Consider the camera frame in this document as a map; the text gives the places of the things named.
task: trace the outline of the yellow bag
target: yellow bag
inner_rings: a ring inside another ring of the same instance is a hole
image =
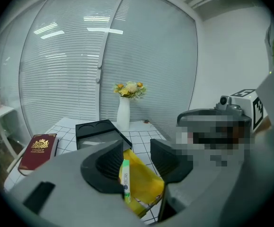
[[[151,204],[156,197],[163,193],[164,182],[152,170],[150,170],[133,152],[128,149],[123,152],[125,160],[129,160],[130,167],[130,190],[132,200],[128,206],[139,215],[145,208],[134,198]],[[122,166],[119,177],[122,177]]]

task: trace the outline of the flower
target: flower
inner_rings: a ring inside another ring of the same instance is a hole
[[[126,88],[122,88],[119,93],[121,93],[121,95],[125,95],[125,94],[128,94],[128,90]]]
[[[126,88],[130,93],[134,93],[137,91],[137,85],[135,83],[126,84]]]

